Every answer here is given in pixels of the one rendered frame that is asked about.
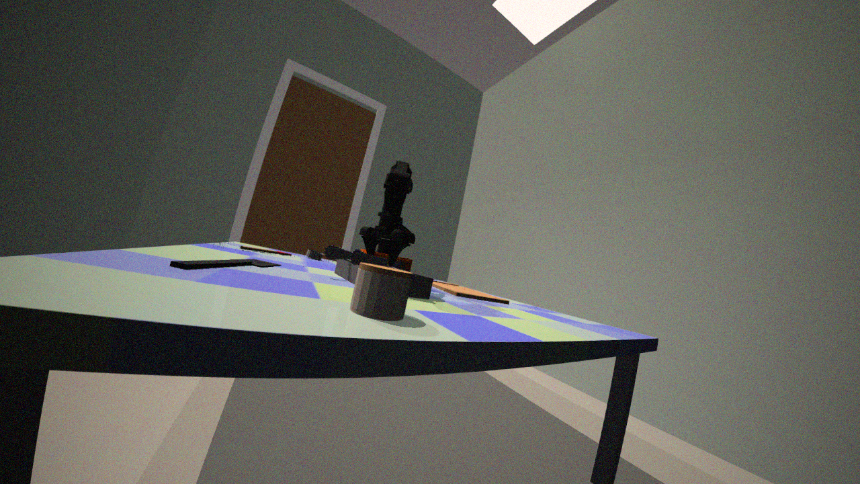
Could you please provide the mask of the dark grey cylinder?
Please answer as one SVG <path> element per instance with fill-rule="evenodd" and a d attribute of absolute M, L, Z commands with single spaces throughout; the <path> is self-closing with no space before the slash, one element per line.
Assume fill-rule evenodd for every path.
<path fill-rule="evenodd" d="M 360 263 L 350 311 L 378 321 L 403 320 L 413 273 Z"/>

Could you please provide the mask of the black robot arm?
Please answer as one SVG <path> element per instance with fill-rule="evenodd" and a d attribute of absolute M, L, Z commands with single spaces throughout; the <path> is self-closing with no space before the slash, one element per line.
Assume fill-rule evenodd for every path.
<path fill-rule="evenodd" d="M 413 183 L 411 179 L 411 169 L 409 163 L 397 161 L 396 165 L 391 167 L 390 173 L 387 174 L 384 183 L 385 197 L 383 209 L 402 211 L 402 205 L 406 198 L 406 194 L 412 191 Z M 399 221 L 398 229 L 411 232 L 403 226 L 402 221 Z M 376 252 L 381 252 L 389 255 L 389 244 L 391 238 L 380 238 Z M 391 239 L 395 240 L 395 239 Z"/>

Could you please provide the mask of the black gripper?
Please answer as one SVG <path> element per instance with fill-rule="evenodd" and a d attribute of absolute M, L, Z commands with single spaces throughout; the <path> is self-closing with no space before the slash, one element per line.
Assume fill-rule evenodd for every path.
<path fill-rule="evenodd" d="M 363 235 L 363 244 L 365 244 L 368 255 L 374 256 L 376 246 L 381 242 L 380 238 L 391 238 L 389 244 L 389 266 L 393 266 L 400 252 L 407 246 L 415 244 L 415 234 L 405 230 L 398 229 L 400 212 L 389 209 L 382 209 L 378 213 L 379 224 L 373 229 L 372 227 L 362 227 L 359 234 Z"/>

